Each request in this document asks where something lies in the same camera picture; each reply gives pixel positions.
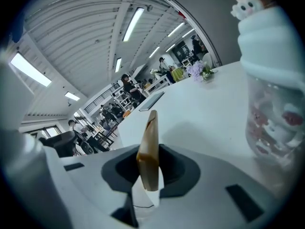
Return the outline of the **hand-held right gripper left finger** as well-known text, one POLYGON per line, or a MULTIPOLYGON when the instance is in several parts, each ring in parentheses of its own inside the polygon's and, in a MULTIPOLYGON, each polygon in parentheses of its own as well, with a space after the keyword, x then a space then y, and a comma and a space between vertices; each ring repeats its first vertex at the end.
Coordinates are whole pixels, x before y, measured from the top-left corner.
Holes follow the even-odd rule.
POLYGON ((74 229, 135 229, 132 187, 136 145, 88 156, 58 157, 45 147, 51 180, 74 229))

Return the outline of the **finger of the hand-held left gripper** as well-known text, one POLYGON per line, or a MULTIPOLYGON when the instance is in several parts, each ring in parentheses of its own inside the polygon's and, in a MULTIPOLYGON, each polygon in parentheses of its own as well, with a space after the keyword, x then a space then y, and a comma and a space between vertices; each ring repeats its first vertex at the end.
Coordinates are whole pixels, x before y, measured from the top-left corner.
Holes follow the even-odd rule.
POLYGON ((54 148, 59 157, 70 157, 75 154, 76 139, 75 132, 68 131, 50 138, 40 137, 39 141, 44 146, 54 148))

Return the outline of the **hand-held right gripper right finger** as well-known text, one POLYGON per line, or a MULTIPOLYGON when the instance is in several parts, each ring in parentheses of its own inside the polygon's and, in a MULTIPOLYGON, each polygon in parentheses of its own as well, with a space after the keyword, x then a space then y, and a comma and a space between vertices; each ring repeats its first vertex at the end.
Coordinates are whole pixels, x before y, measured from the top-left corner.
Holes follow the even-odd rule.
POLYGON ((257 229, 277 204, 268 189, 222 159, 160 145, 159 160, 161 189, 134 193, 142 229, 257 229))

